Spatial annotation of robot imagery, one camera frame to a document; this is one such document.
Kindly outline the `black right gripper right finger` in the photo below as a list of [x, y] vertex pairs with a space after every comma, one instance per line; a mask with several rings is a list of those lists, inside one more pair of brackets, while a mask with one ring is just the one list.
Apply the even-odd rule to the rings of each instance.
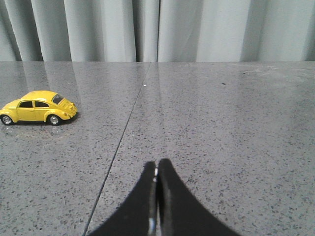
[[184, 185], [169, 159], [158, 165], [157, 193], [163, 236], [237, 236]]

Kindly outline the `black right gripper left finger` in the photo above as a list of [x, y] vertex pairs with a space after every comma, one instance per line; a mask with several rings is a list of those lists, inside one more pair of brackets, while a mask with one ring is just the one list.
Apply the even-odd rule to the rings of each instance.
[[137, 184], [125, 201], [94, 230], [92, 236], [155, 236], [157, 173], [154, 162], [145, 164]]

